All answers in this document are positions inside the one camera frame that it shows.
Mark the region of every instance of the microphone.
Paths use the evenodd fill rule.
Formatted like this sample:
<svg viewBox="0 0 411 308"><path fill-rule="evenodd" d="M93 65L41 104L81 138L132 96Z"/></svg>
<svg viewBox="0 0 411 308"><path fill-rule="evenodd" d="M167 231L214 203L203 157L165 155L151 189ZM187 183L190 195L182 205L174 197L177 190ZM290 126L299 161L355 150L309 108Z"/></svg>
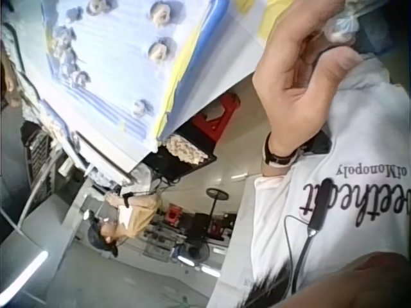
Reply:
<svg viewBox="0 0 411 308"><path fill-rule="evenodd" d="M310 223L308 224L308 230L315 230L314 234L322 229L322 226L326 220L326 214L328 204L331 199L332 188L332 179L326 178L324 181L322 181L320 189L315 197L315 208L310 219Z"/></svg>

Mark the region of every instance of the person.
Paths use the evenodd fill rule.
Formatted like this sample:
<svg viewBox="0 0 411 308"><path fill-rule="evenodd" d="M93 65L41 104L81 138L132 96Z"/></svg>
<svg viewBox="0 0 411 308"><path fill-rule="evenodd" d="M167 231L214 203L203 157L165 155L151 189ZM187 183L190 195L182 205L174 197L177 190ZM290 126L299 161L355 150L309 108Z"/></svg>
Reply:
<svg viewBox="0 0 411 308"><path fill-rule="evenodd" d="M113 192L106 195L106 201L118 209L118 220L100 221L91 216L87 237L93 247L117 257L119 241L143 232L162 202L158 194L120 197Z"/></svg>
<svg viewBox="0 0 411 308"><path fill-rule="evenodd" d="M1 101L5 100L11 107L21 104L21 96L17 90L17 77L3 41L1 41Z"/></svg>
<svg viewBox="0 0 411 308"><path fill-rule="evenodd" d="M324 38L344 2L295 0L253 76L271 132L254 184L254 283L238 308L411 307L410 100L377 58ZM322 129L329 153L301 155Z"/></svg>

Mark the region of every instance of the white t-shirt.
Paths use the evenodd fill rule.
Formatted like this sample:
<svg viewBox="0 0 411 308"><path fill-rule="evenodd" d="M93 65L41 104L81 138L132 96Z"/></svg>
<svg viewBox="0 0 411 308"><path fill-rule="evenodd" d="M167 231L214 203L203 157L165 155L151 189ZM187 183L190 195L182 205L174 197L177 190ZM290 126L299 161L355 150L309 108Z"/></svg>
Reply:
<svg viewBox="0 0 411 308"><path fill-rule="evenodd" d="M411 207L410 100L391 85L373 58L340 85L328 120L327 155L301 157L286 176L258 178L252 240L252 269L258 280L276 275L289 259L284 218L309 222L318 185L334 188L324 226L311 243L297 287L371 252L408 257ZM286 220L294 264L307 226Z"/></svg>
<svg viewBox="0 0 411 308"><path fill-rule="evenodd" d="M130 224L131 214L133 213L133 207L126 208L125 205L118 207L118 222L124 224L124 227L128 229Z"/></svg>

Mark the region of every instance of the black cable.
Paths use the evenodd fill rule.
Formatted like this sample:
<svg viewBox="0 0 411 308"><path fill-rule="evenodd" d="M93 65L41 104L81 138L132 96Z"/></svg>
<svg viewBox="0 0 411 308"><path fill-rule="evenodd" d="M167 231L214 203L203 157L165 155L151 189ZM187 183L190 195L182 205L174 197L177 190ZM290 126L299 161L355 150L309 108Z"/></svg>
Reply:
<svg viewBox="0 0 411 308"><path fill-rule="evenodd" d="M408 255L409 255L409 257L408 257L408 259L411 262L411 215L410 215L410 218L408 220L409 220L409 224L408 224L408 233L409 233L409 237L408 237Z"/></svg>
<svg viewBox="0 0 411 308"><path fill-rule="evenodd" d="M286 289L286 291L285 291L285 293L284 293L284 295L283 295L283 298L282 298L281 300L284 300L284 299L286 298L287 294L288 294L288 290L290 289L291 283L292 283L291 280L292 280L292 275L293 275L293 255L292 255L292 251L291 251L290 239L289 239L289 237L288 237L288 231L287 231L287 225L286 225L286 220L287 220L287 218L293 218L293 219L295 219L295 220L297 220L297 221L299 221L300 223L303 223L303 224L305 224L305 225L308 225L308 224L307 224L305 221L303 221L303 220L301 220L301 219L299 219L299 218L297 218L297 217L295 217L295 216L292 216L292 215L286 215L286 216L284 217L284 221L283 221L283 223L284 223L284 231L285 231L285 237L286 237L286 240L287 240L288 253L290 254L290 267L291 267L290 276L288 276L288 277L287 277L287 276L282 277L280 280L278 280L277 282L275 282L275 284L273 284L270 288L268 288L265 292L261 293L261 294L260 294L259 296L257 296L255 299L253 299L252 301L250 301L250 302L247 304L247 306L245 306L244 308L250 307L253 303L255 303L257 300L259 300L262 296L264 296L264 295L266 295L267 293L271 292L271 291L274 290L279 284L282 284L282 283L284 282L284 280L286 280L286 279L289 278L287 289Z"/></svg>
<svg viewBox="0 0 411 308"><path fill-rule="evenodd" d="M302 263L304 262L304 259L305 259L304 257L307 254L308 247L310 247L310 243L311 243L312 239L313 239L312 236L307 237L306 242L304 244L304 247L302 248L302 252L300 254L300 257L298 258L297 266L295 267L295 272L294 272L294 276L293 276L293 279L292 279L293 285L292 285L292 288L291 288L291 294L295 294L295 292L297 290L298 275L300 273Z"/></svg>
<svg viewBox="0 0 411 308"><path fill-rule="evenodd" d="M290 238L288 237L287 224L286 224L287 218L293 218L293 219L299 221L300 223L303 223L304 225L308 225L305 221L303 221L303 220L301 220L301 219L299 219L299 218L296 218L295 216L292 216L292 215L287 215L287 216L285 216L285 218L284 218L284 231L285 231L285 237L286 237L286 240L287 240L288 254L290 255L291 272L290 272L290 279L289 279L289 281L288 281L288 286L287 286L287 289L286 289L286 291L285 291L285 293L284 293L284 296L283 296L283 300L287 297L287 294L288 294L288 292L289 292L289 290L290 290L290 288L291 288L291 283L292 283L292 280L293 280L293 279L292 279L292 277L293 277L293 271L294 271L293 254L292 254L292 251L291 251Z"/></svg>

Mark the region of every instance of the black hair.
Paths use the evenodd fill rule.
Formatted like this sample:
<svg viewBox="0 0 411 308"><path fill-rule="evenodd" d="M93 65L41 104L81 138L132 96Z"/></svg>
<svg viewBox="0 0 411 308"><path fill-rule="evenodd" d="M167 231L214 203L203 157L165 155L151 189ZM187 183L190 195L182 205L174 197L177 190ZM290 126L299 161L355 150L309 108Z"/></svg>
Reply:
<svg viewBox="0 0 411 308"><path fill-rule="evenodd" d="M267 273L253 283L249 294L237 308L270 308L278 304L284 298L290 279L290 266L287 262L277 275Z"/></svg>
<svg viewBox="0 0 411 308"><path fill-rule="evenodd" d="M105 252L111 252L116 258L118 256L118 248L116 246L117 242L113 241L111 243L106 242L105 238L101 235L101 223L99 220L91 214L89 217L90 227L87 231L87 237L91 246L96 249L103 250Z"/></svg>

